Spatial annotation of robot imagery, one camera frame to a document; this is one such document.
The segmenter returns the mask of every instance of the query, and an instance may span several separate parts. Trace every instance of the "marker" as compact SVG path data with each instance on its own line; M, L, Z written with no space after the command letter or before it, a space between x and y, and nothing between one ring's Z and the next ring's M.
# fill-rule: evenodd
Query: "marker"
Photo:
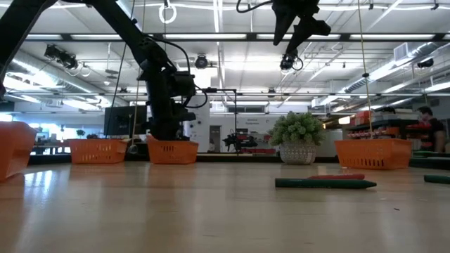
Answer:
M275 179L279 188L366 189L377 183L358 179Z
M310 176L308 179L365 179L364 174L341 174L341 175L317 175Z
M423 180L428 183L446 183L450 184L450 176L424 175Z

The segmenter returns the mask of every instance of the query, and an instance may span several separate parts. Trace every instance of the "wicker basket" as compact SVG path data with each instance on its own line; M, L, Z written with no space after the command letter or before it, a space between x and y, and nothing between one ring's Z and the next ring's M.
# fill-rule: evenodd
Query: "wicker basket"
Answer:
M311 164L316 159L316 145L305 141L283 143L280 145L280 156L286 164Z

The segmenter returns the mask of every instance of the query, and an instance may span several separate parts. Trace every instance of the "red marker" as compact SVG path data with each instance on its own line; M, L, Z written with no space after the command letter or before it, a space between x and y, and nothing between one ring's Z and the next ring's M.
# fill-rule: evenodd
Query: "red marker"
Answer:
M317 175L310 176L308 179L364 179L364 174L341 174L341 175Z

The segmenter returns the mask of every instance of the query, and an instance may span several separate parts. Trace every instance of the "orange basket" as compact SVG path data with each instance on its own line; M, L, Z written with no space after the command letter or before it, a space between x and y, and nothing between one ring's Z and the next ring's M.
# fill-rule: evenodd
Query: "orange basket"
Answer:
M406 169L411 142L400 139L335 141L342 167L354 169Z
M69 140L73 164L114 164L123 162L127 142L122 140Z
M0 122L0 181L27 167L36 133L24 122Z
M156 141L147 138L148 154L154 164L191 164L197 160L198 143L192 141Z

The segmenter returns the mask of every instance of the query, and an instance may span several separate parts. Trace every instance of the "monitor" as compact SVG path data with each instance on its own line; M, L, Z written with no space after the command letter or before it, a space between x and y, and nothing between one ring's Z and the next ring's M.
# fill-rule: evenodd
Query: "monitor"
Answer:
M114 107L105 109L105 124L103 133L107 135L132 135L136 108L134 106ZM134 134L146 134L143 124L147 122L147 106L137 107L136 128Z

